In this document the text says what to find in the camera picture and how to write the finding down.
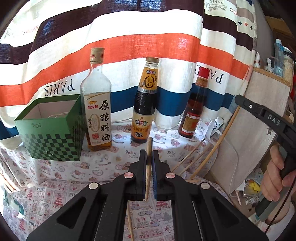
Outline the person right hand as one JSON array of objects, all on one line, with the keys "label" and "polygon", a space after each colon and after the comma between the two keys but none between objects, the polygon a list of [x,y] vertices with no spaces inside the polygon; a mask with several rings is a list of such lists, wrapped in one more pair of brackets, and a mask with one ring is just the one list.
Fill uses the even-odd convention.
[{"label": "person right hand", "polygon": [[280,154],[278,145],[270,149],[271,160],[267,165],[261,182],[261,192],[268,201],[278,201],[283,187],[290,187],[295,178],[295,170],[287,174],[284,178],[280,177],[280,171],[284,168],[284,160]]}]

